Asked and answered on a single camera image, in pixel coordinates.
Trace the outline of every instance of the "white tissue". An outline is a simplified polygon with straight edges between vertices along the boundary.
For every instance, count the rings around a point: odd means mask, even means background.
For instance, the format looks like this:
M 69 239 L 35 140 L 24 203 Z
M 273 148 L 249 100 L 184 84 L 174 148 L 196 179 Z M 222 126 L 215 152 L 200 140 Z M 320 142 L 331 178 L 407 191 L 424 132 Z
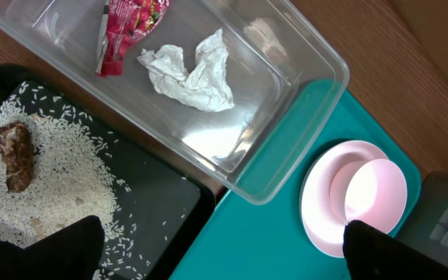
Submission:
M 226 46 L 222 29 L 196 47 L 196 68 L 189 74 L 184 67 L 183 49 L 165 45 L 155 53 L 142 50 L 138 61 L 149 70 L 156 92 L 205 112 L 234 107 L 233 93 L 226 83 Z

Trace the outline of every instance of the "red snack wrapper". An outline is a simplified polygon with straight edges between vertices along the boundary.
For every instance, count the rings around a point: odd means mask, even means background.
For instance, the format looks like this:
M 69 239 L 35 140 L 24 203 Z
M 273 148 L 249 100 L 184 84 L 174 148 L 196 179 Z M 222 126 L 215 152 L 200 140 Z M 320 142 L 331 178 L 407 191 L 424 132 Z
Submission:
M 159 24 L 171 0 L 107 0 L 98 43 L 96 74 L 121 75 L 130 46 Z

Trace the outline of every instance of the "plastic bin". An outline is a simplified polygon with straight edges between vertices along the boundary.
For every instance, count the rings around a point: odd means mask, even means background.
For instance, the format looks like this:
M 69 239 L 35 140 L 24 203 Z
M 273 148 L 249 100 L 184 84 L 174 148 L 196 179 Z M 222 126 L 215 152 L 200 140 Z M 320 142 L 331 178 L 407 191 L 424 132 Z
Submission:
M 348 83 L 348 69 L 320 34 L 286 0 L 173 0 L 157 28 L 134 46 L 124 74 L 100 78 L 96 44 L 104 0 L 0 0 L 0 28 L 129 121 L 254 204 L 270 201 L 319 134 Z M 164 44 L 184 49 L 194 67 L 197 44 L 223 28 L 227 81 L 236 106 L 205 113 L 155 92 L 136 57 Z M 303 87 L 325 79 L 305 124 L 283 153 L 277 172 L 250 185 L 263 149 Z

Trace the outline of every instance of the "teal mat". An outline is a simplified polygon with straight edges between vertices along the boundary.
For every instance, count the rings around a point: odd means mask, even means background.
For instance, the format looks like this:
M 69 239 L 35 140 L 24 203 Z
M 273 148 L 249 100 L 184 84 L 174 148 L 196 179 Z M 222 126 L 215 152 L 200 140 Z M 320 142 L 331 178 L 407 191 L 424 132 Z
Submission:
M 313 82 L 303 95 L 322 94 L 327 85 L 331 83 Z M 294 118 L 294 113 L 288 112 L 286 117 Z M 345 91 L 324 130 L 278 195 L 266 205 L 255 206 L 229 192 L 171 279 L 350 279 L 345 259 L 328 257 L 309 241 L 299 215 L 299 192 L 313 161 L 330 147 L 352 139 L 379 146 L 404 172 L 408 201 L 404 218 L 390 233 L 395 236 L 418 200 L 421 176 L 387 133 Z

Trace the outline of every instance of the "gray device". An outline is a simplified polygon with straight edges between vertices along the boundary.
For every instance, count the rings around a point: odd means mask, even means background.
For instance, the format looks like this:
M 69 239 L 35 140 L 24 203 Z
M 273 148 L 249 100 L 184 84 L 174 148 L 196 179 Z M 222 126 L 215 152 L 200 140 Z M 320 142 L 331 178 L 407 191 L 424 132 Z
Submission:
M 448 175 L 431 173 L 396 238 L 448 267 Z

